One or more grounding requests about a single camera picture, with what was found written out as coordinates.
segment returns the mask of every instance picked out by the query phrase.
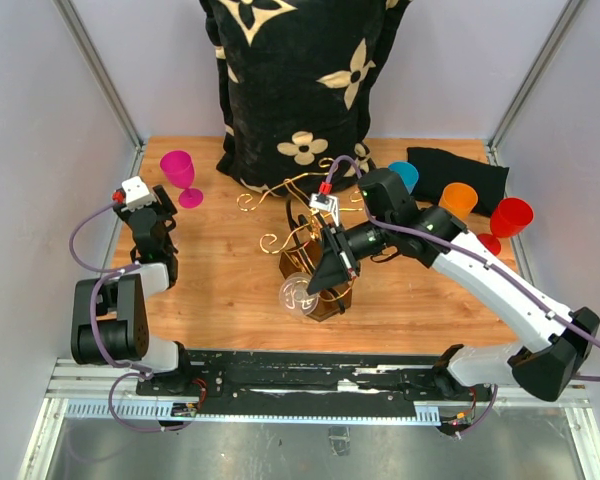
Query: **magenta wine glass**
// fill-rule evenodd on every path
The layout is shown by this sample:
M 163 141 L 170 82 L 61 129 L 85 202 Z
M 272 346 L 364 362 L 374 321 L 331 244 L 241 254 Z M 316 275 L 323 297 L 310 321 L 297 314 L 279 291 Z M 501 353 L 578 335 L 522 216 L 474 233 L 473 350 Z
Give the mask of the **magenta wine glass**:
M 202 192 L 197 188 L 191 188 L 196 177 L 191 155 L 182 150 L 169 152 L 160 160 L 160 169 L 174 187 L 184 189 L 178 197 L 182 207 L 195 208 L 202 203 L 204 198 Z

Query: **cup base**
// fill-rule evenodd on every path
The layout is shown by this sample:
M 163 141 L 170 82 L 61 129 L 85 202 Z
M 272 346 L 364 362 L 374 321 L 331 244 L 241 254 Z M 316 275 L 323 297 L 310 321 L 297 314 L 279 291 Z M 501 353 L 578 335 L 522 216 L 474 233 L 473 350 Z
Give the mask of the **cup base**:
M 502 251 L 502 244 L 497 237 L 491 235 L 490 233 L 481 233 L 478 235 L 478 240 L 480 240 L 480 243 L 482 243 L 482 245 L 484 245 L 484 247 L 496 257 L 500 255 L 500 252 Z
M 202 194 L 202 191 L 197 188 L 187 188 L 178 197 L 178 201 L 182 208 L 196 208 L 202 203 L 203 199 L 204 195 Z

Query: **cyan cup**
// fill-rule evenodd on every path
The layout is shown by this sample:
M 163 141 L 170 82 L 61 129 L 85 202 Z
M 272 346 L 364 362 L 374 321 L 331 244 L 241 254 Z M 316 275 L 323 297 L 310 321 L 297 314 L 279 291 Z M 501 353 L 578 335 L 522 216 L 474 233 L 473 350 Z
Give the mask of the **cyan cup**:
M 418 169 L 411 165 L 409 162 L 393 162 L 389 165 L 389 170 L 396 172 L 402 178 L 405 187 L 409 193 L 413 192 L 413 188 L 418 183 L 420 174 Z

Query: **red connector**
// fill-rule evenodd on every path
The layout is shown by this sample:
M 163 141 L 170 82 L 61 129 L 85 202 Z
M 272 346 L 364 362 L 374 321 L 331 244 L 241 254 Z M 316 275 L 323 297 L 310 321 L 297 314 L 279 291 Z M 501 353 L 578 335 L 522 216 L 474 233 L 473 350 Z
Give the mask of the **red connector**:
M 120 190 L 116 190 L 113 192 L 113 195 L 111 195 L 111 200 L 116 203 L 124 203 L 124 193 Z
M 330 183 L 322 182 L 322 184 L 320 185 L 320 193 L 322 193 L 323 195 L 329 195 L 331 193 L 332 188 L 333 185 L 331 185 Z

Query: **orange cup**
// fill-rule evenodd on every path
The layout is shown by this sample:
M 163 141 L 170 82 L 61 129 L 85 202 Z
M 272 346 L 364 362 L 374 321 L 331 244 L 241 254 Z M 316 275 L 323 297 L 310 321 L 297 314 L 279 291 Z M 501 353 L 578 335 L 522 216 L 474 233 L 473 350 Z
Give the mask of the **orange cup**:
M 466 220 L 478 203 L 478 194 L 466 183 L 450 183 L 442 191 L 439 205 L 460 220 Z

